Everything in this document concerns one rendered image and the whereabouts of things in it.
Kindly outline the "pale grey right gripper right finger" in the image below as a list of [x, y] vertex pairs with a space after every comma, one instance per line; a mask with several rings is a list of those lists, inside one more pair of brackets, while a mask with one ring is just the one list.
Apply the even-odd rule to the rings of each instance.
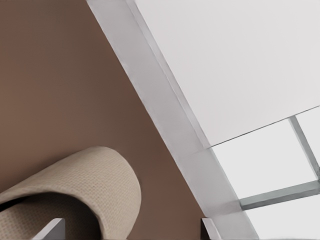
[[222, 240], [216, 225], [211, 218], [202, 218], [200, 221], [201, 240]]

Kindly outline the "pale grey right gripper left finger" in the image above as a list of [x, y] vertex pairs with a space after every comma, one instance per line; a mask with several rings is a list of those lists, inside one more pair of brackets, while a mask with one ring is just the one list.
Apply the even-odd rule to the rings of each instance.
[[66, 240], [65, 219], [54, 218], [31, 240]]

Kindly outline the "beige woven fabric shoe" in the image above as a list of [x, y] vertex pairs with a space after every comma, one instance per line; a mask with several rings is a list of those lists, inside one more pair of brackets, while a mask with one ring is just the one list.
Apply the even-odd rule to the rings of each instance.
[[126, 240], [141, 201], [130, 164], [90, 147], [0, 193], [0, 240], [31, 240], [54, 219], [65, 221], [66, 240]]

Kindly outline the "silver frame post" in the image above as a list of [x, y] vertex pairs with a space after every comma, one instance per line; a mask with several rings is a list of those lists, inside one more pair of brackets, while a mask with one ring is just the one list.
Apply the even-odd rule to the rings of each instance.
[[320, 181], [320, 166], [319, 166], [317, 159], [311, 149], [311, 146], [310, 146], [310, 144], [309, 144], [309, 142], [303, 132], [303, 129], [298, 122], [297, 117], [294, 115], [294, 116], [289, 117], [288, 120], [290, 122], [290, 125], [291, 125], [291, 127], [297, 137], [297, 140], [298, 140], [317, 180]]
[[320, 181], [310, 181], [291, 187], [265, 192], [239, 200], [242, 210], [251, 210], [320, 194]]

